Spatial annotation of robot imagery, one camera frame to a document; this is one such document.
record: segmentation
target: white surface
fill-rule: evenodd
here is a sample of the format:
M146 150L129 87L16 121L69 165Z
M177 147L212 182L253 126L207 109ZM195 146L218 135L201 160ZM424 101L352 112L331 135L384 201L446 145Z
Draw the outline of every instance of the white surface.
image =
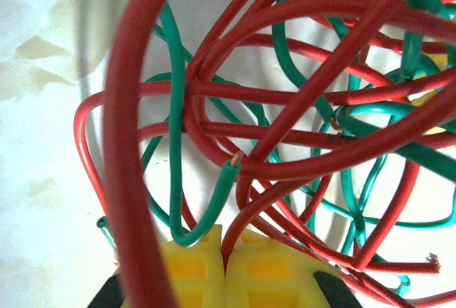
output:
M102 211L78 159L73 141L74 112L82 98L103 87L103 70L110 38L118 14L126 0L90 0L85 37L85 61L93 73L81 79L77 72L78 30L81 28L81 0L0 0L0 307L85 307L115 269L115 257L95 222ZM170 0L186 47L195 52L204 35L230 0ZM287 34L333 48L334 33L299 19L287 22ZM304 58L294 58L306 75L318 66ZM370 65L380 70L395 68L397 60L370 55ZM144 65L144 78L169 70L163 42L152 40ZM219 75L248 86L293 90L278 69L274 52L263 48L237 49ZM335 88L342 89L341 76ZM253 121L237 103L229 106L247 121ZM151 123L166 116L166 98L142 102L141 122ZM209 116L223 120L209 108ZM276 106L266 107L273 119ZM89 128L92 146L99 140L100 111L94 115L95 130ZM314 112L306 114L298 128L317 128ZM249 142L239 141L248 152ZM212 192L219 170L205 160L188 138L184 138L184 187L193 212L200 214ZM309 156L308 149L283 147L286 160ZM100 165L97 148L94 158ZM400 177L403 160L391 156L367 207L369 215L379 215L391 198ZM354 187L361 188L369 167L356 168ZM167 139L150 163L147 182L163 207L167 207ZM424 221L447 216L453 186L446 180L421 170L418 185L401 220ZM343 205L335 176L327 198ZM302 207L303 195L295 195ZM234 198L219 222L226 225L236 214ZM317 232L332 247L341 242L345 220L318 210ZM169 233L158 225L163 239ZM380 249L389 260L423 261L428 252L439 256L441 274L412 276L409 297L454 289L456 264L452 249L455 228L419 233L394 230ZM364 301L365 307L377 307Z

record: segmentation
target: black plastic part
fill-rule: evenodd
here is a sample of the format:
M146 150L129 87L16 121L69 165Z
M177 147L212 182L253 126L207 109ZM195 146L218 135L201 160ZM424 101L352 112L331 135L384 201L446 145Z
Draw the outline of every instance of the black plastic part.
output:
M323 271L313 276L331 308L363 308L342 279Z
M109 277L87 308L120 308L123 300L119 276L115 274Z

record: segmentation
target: stripped wire end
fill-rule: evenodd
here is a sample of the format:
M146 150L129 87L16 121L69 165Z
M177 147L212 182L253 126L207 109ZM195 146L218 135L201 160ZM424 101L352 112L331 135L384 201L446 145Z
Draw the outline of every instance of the stripped wire end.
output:
M429 256L426 257L426 260L429 263L434 264L439 271L442 268L442 266L440 265L439 258L437 257L437 255L435 255L433 253L429 253Z
M233 158L229 162L229 165L232 167L237 167L239 164L241 164L242 158L244 157L244 153L242 151L238 151L233 155Z

